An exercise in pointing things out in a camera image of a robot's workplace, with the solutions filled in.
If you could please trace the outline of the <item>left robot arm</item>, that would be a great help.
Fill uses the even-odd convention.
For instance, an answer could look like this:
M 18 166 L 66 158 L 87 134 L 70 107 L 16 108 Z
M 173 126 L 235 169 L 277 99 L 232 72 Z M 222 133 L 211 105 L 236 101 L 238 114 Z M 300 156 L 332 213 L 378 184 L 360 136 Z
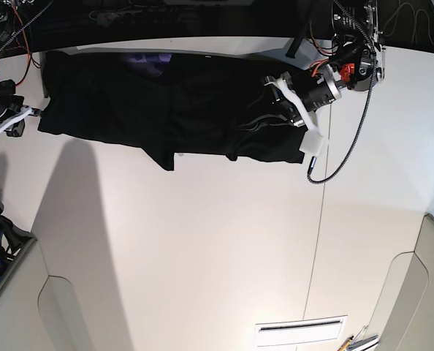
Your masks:
M 279 78 L 267 76 L 264 84 L 274 94 L 274 106 L 280 111 L 253 118 L 240 125 L 240 130 L 256 132 L 263 127 L 312 128 L 302 114 L 340 99 L 342 89 L 370 94 L 384 77 L 382 53 L 378 41 L 376 1 L 334 1 L 330 10 L 331 47 L 322 47 L 314 35 L 316 21 L 312 4 L 303 25 L 322 58 L 304 71 L 283 73 Z

